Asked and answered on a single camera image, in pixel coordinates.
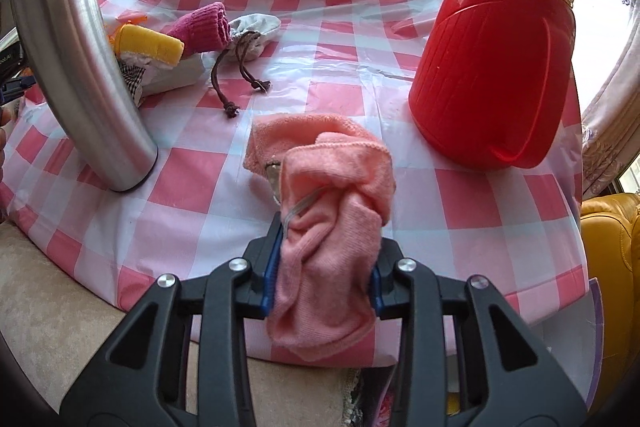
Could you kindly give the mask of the red plastic jug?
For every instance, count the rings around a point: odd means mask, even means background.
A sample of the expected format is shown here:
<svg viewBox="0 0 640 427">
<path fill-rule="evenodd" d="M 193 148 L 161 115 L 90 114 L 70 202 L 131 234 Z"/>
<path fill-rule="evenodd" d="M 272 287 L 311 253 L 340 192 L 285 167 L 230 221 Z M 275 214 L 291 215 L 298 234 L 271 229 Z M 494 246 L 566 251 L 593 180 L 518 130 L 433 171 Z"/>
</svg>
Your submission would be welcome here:
<svg viewBox="0 0 640 427">
<path fill-rule="evenodd" d="M 558 130 L 574 0 L 444 0 L 408 95 L 416 127 L 465 168 L 533 168 Z"/>
</svg>

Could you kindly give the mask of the yellow leather sofa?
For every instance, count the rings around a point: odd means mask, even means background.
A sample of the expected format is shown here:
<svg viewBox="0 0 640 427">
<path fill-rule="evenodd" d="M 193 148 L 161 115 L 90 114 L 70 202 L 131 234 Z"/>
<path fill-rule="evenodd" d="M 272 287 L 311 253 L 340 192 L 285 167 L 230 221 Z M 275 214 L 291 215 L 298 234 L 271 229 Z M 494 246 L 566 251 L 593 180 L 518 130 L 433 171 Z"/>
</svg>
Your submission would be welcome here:
<svg viewBox="0 0 640 427">
<path fill-rule="evenodd" d="M 600 409 L 639 355 L 639 196 L 588 199 L 580 210 L 588 274 L 603 305 L 603 360 L 592 409 Z"/>
</svg>

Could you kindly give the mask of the black white checkered pouch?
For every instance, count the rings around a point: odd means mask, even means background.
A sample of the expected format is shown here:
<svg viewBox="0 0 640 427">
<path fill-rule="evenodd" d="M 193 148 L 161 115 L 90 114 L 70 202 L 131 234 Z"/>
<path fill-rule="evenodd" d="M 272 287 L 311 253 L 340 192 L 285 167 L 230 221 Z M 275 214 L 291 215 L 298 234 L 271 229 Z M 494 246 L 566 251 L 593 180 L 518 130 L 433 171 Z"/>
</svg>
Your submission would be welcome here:
<svg viewBox="0 0 640 427">
<path fill-rule="evenodd" d="M 139 107 L 142 101 L 145 78 L 148 77 L 149 61 L 145 58 L 128 58 L 117 60 L 122 79 L 134 105 Z"/>
</svg>

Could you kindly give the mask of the beige upholstered stool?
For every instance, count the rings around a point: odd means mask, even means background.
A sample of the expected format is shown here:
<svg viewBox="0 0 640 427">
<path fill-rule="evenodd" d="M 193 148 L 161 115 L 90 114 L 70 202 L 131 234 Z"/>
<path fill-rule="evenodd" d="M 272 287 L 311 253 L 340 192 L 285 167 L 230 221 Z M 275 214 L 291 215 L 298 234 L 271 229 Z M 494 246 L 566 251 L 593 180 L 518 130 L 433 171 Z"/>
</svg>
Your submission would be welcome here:
<svg viewBox="0 0 640 427">
<path fill-rule="evenodd" d="M 13 223 L 1 225 L 1 334 L 52 409 L 124 314 L 79 285 Z M 351 369 L 250 360 L 261 426 L 341 426 Z"/>
</svg>

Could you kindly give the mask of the grey drawstring pouch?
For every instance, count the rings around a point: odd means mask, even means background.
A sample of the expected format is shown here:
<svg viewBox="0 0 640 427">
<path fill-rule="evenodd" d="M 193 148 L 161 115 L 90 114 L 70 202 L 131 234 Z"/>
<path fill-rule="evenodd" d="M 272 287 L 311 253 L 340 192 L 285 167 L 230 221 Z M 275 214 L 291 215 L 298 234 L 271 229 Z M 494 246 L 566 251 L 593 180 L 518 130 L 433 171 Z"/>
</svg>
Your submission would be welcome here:
<svg viewBox="0 0 640 427">
<path fill-rule="evenodd" d="M 230 22 L 230 42 L 217 55 L 209 75 L 210 85 L 218 96 L 222 109 L 229 119 L 238 116 L 240 108 L 228 99 L 228 96 L 224 94 L 220 87 L 218 70 L 221 64 L 227 58 L 235 61 L 241 77 L 250 87 L 254 91 L 267 93 L 271 87 L 271 82 L 254 76 L 248 70 L 247 63 L 257 60 L 262 55 L 267 44 L 277 37 L 281 26 L 282 22 L 279 17 L 262 13 L 243 15 Z"/>
</svg>

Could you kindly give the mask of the red white checkered tablecloth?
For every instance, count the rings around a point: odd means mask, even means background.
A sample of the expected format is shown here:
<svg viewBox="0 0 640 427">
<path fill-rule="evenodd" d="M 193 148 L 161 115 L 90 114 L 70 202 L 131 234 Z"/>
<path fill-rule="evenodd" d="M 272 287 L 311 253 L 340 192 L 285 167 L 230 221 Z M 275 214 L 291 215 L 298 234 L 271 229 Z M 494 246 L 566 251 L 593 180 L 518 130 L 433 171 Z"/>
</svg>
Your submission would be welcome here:
<svg viewBox="0 0 640 427">
<path fill-rule="evenodd" d="M 239 103 L 224 115 L 208 78 L 148 98 L 140 115 L 160 153 L 145 182 L 107 190 L 67 139 L 37 90 L 8 144 L 1 207 L 51 261 L 127 310 L 164 272 L 199 277 L 242 253 L 276 210 L 268 183 L 243 167 L 254 118 L 279 113 L 348 117 L 390 149 L 396 192 L 384 230 L 438 274 L 489 277 L 536 323 L 587 292 L 579 232 L 582 144 L 570 75 L 563 116 L 532 169 L 480 173 L 434 150 L 414 124 L 408 95 L 442 0 L 99 0 L 106 27 L 145 14 L 165 29 L 198 6 L 282 22 L 252 69 L 257 94 L 231 69 L 221 86 Z"/>
</svg>

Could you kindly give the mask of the stainless steel thermos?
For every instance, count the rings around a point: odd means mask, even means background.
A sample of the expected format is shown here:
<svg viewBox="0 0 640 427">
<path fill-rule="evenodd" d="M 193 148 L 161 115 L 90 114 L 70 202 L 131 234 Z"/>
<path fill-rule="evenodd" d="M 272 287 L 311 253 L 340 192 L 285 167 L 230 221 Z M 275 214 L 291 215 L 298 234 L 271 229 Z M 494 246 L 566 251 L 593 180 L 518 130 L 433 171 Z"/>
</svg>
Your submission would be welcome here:
<svg viewBox="0 0 640 427">
<path fill-rule="evenodd" d="M 158 147 L 107 39 L 98 0 L 11 0 L 20 43 L 56 120 L 115 192 L 139 185 Z"/>
</svg>

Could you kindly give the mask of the pink microfiber towel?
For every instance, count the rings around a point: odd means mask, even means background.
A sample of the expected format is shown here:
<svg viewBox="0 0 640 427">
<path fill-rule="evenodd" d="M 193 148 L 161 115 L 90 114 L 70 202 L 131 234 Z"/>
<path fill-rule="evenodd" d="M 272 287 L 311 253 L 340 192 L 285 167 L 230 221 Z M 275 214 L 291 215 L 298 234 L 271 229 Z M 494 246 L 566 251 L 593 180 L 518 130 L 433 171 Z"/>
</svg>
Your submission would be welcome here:
<svg viewBox="0 0 640 427">
<path fill-rule="evenodd" d="M 271 342 L 306 362 L 373 329 L 368 289 L 395 193 L 392 154 L 335 114 L 259 116 L 243 166 L 277 185 L 283 239 Z"/>
</svg>

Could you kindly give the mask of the magenta knitted sock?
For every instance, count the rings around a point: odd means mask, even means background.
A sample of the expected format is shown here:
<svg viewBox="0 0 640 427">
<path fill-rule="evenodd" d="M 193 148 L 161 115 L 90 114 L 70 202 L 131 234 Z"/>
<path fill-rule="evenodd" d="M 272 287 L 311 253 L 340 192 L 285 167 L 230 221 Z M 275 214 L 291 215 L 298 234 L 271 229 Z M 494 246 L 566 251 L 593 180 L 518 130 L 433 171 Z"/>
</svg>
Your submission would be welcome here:
<svg viewBox="0 0 640 427">
<path fill-rule="evenodd" d="M 231 42 L 226 7 L 214 2 L 178 18 L 165 34 L 183 43 L 182 57 L 221 51 Z"/>
</svg>

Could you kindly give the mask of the yellow sponge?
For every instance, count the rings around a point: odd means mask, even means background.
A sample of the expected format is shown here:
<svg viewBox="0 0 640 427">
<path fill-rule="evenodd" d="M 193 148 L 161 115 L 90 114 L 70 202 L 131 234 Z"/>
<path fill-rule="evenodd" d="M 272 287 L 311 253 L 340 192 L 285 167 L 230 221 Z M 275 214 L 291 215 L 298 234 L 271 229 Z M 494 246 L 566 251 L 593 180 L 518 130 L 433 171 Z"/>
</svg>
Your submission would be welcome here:
<svg viewBox="0 0 640 427">
<path fill-rule="evenodd" d="M 149 28 L 125 24 L 114 33 L 112 48 L 119 60 L 131 66 L 173 68 L 181 60 L 184 43 Z"/>
</svg>

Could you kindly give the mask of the beige patterned curtain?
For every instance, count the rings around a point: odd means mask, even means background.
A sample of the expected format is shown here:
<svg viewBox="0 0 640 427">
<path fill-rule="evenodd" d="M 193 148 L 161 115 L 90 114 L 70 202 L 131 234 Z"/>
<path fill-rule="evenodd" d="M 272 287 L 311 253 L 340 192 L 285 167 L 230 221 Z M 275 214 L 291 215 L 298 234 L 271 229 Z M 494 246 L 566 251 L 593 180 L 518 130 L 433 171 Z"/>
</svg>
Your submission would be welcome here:
<svg viewBox="0 0 640 427">
<path fill-rule="evenodd" d="M 639 154 L 639 24 L 582 113 L 582 198 L 598 196 Z"/>
</svg>

